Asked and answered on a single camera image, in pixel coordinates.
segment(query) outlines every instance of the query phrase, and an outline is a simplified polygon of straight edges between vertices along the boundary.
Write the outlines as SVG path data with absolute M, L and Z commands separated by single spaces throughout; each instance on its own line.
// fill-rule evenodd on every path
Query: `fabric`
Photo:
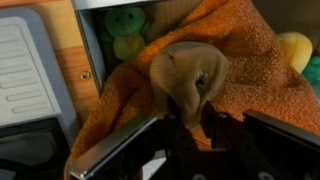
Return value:
M 174 31 L 115 69 L 72 148 L 72 159 L 138 113 L 154 111 L 150 64 L 161 50 L 181 41 L 211 44 L 227 57 L 226 80 L 210 101 L 216 110 L 241 121 L 243 111 L 254 109 L 320 135 L 320 107 L 311 86 L 285 63 L 276 35 L 250 0 L 203 0 Z

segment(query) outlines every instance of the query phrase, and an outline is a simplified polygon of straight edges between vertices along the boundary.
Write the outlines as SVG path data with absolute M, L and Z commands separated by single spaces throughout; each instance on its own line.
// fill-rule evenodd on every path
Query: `towel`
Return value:
M 320 135 L 320 107 L 311 86 L 286 63 L 276 35 L 252 2 L 203 0 L 175 30 L 113 71 L 76 139 L 72 160 L 137 114 L 154 113 L 150 64 L 181 41 L 211 44 L 227 57 L 228 74 L 210 100 L 217 111 L 242 121 L 242 112 L 253 109 Z

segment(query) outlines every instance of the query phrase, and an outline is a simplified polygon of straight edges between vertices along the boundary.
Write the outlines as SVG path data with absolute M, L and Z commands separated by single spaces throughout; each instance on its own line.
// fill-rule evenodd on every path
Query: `stuffed toy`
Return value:
M 141 8 L 115 8 L 105 15 L 107 32 L 102 40 L 113 43 L 114 54 L 118 59 L 128 60 L 145 47 L 142 35 L 148 30 L 145 14 Z
M 302 75 L 310 84 L 320 84 L 320 56 L 314 56 L 310 59 Z
M 288 63 L 301 73 L 307 66 L 313 51 L 311 41 L 298 32 L 278 34 L 278 40 Z
M 218 93 L 227 70 L 227 58 L 212 45 L 179 42 L 165 48 L 150 67 L 157 117 L 161 119 L 172 111 L 171 98 L 185 127 L 196 127 L 202 107 Z

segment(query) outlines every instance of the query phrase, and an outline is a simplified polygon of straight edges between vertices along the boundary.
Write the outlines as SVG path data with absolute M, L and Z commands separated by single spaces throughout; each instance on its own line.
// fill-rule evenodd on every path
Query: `yellow stuffed toy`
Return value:
M 278 40 L 288 63 L 301 73 L 307 66 L 312 54 L 312 43 L 303 34 L 286 32 L 278 34 Z

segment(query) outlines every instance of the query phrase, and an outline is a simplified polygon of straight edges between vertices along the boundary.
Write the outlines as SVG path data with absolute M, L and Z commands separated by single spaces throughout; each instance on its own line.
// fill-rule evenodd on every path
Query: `brown sock puppet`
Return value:
M 227 58 L 212 45 L 180 42 L 164 49 L 150 67 L 157 117 L 171 112 L 170 97 L 185 127 L 193 129 L 200 122 L 204 104 L 220 89 L 227 70 Z

